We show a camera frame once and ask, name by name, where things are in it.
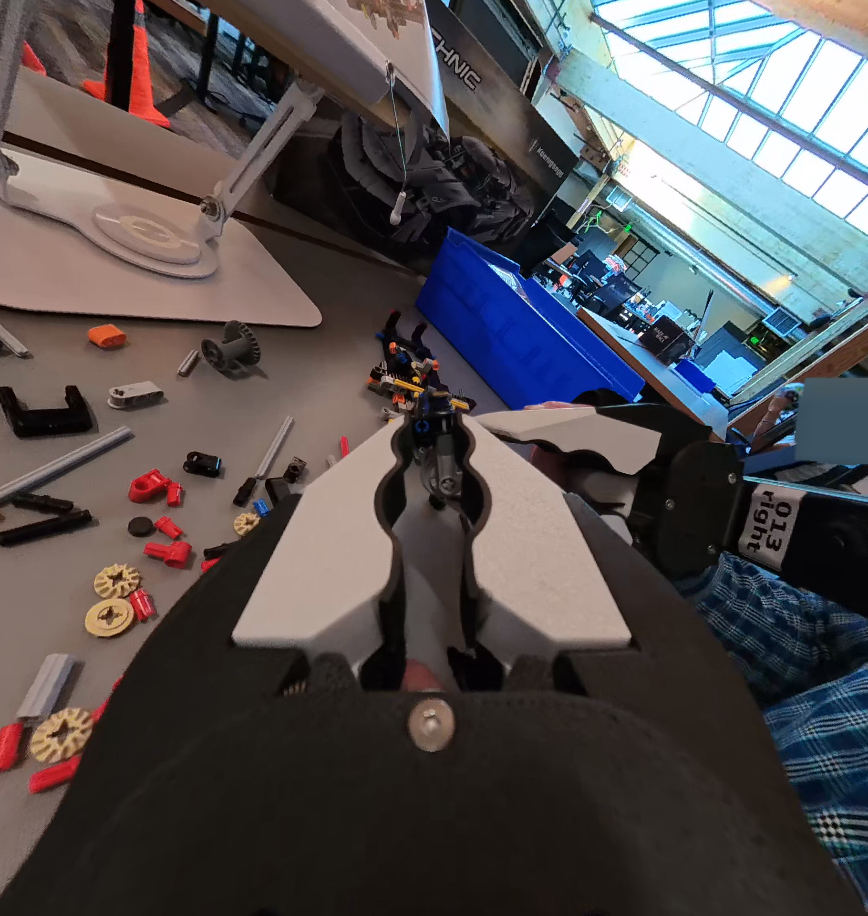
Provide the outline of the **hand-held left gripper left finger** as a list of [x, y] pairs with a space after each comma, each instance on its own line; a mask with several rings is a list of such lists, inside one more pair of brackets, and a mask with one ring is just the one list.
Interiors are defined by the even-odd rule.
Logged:
[[307, 486], [236, 623], [234, 647], [338, 654], [365, 688], [405, 676], [405, 571], [394, 525], [413, 463], [407, 420]]

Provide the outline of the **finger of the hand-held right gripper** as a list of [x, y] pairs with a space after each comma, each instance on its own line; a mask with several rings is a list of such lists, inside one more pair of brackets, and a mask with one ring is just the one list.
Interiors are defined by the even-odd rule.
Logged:
[[569, 468], [567, 488], [601, 516], [616, 515], [628, 521], [638, 487], [637, 475], [594, 468]]
[[496, 437], [564, 455], [592, 454], [620, 475], [637, 475], [656, 457], [662, 434], [611, 418], [594, 406], [539, 407], [480, 415]]

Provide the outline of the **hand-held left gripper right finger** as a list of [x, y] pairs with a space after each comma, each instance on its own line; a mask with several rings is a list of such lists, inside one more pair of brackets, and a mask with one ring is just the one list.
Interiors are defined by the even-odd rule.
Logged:
[[462, 418], [464, 648], [451, 649], [462, 688], [498, 688], [522, 657], [619, 651], [632, 633], [567, 493], [483, 428]]

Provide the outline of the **yellow black lego engine block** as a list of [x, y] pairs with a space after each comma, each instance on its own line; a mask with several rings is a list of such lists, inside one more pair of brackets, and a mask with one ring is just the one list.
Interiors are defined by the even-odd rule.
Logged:
[[410, 424], [414, 461], [433, 510], [445, 510], [449, 501], [462, 494], [462, 450], [457, 444], [456, 421], [475, 406], [475, 399], [463, 393], [453, 395], [446, 388], [428, 387], [417, 395]]

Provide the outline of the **lego car chassis assembly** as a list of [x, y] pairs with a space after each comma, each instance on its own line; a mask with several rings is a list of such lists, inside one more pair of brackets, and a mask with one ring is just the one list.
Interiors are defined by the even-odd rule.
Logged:
[[412, 414], [422, 395], [448, 388], [440, 379], [439, 360], [422, 339], [428, 325], [419, 323], [405, 337], [398, 330], [401, 316], [401, 311], [391, 311], [375, 336], [381, 345], [382, 358], [371, 369], [367, 387], [389, 398], [395, 410]]

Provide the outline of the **thin grey lego axle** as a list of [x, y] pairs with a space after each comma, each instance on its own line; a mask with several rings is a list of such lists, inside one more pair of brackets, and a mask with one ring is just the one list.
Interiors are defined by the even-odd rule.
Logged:
[[276, 433], [273, 441], [271, 442], [268, 450], [263, 457], [262, 461], [257, 467], [255, 477], [257, 481], [265, 480], [268, 478], [270, 471], [272, 470], [275, 462], [277, 461], [279, 454], [287, 440], [291, 429], [294, 426], [294, 417], [288, 416], [285, 418], [281, 424], [278, 432]]

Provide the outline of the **grey lego differential gear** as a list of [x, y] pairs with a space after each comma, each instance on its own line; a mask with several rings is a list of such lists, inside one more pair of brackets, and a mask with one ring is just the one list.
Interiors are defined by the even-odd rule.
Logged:
[[256, 335], [249, 326], [238, 321], [224, 325], [222, 340], [202, 340], [199, 351], [208, 365], [233, 378], [248, 376], [250, 368], [261, 360]]

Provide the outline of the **long grey lego axle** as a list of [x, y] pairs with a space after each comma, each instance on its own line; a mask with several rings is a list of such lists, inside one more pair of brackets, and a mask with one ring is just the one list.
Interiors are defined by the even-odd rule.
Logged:
[[85, 464], [96, 457], [111, 451], [113, 448], [131, 440], [134, 431], [123, 426], [110, 433], [102, 435], [72, 452], [55, 459], [38, 469], [21, 475], [15, 480], [0, 487], [0, 506], [9, 502], [13, 497], [22, 492], [32, 491], [41, 484], [55, 480], [69, 473], [81, 464]]

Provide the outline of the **grey flat lego beam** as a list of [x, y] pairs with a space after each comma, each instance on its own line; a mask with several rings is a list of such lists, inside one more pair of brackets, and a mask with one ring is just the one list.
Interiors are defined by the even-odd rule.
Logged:
[[38, 723], [49, 718], [59, 702], [75, 663], [76, 658], [67, 653], [46, 656], [16, 712], [16, 720], [23, 723]]

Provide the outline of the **lego instruction booklet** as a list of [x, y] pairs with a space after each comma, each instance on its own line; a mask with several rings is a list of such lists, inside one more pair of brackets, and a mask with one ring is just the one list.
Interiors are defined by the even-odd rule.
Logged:
[[450, 131], [425, 2], [248, 2], [286, 51], [363, 104], [391, 91]]

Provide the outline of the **wood edged office desk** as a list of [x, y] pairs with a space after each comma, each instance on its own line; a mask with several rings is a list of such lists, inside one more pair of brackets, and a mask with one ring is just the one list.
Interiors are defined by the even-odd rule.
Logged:
[[709, 426], [712, 441], [726, 440], [728, 411], [712, 394], [701, 393], [673, 368], [660, 362], [633, 333], [584, 308], [578, 309], [577, 317], [670, 406]]

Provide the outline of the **small blue bin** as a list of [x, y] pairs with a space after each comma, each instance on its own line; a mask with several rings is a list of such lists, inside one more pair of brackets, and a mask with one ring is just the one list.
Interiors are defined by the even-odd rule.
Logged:
[[682, 358], [677, 361], [673, 371], [702, 395], [715, 391], [716, 382], [690, 359]]

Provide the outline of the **long blue parts bin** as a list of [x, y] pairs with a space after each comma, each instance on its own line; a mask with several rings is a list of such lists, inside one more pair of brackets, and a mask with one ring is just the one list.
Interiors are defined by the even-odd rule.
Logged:
[[600, 388], [631, 403], [645, 386], [610, 345], [524, 279], [516, 262], [453, 229], [417, 308], [510, 408], [572, 402]]

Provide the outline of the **person's plaid shirt torso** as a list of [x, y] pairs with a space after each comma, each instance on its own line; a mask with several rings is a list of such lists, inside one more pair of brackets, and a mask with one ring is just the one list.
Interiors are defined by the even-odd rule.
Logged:
[[868, 913], [868, 661], [790, 691], [765, 722], [806, 821]]

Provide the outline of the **black lego bracket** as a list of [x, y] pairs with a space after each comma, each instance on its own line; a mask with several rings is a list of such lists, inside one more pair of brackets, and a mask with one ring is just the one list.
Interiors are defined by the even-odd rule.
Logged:
[[19, 439], [83, 433], [92, 429], [93, 418], [88, 404], [76, 385], [64, 389], [65, 406], [27, 408], [22, 406], [15, 390], [0, 385], [0, 406]]

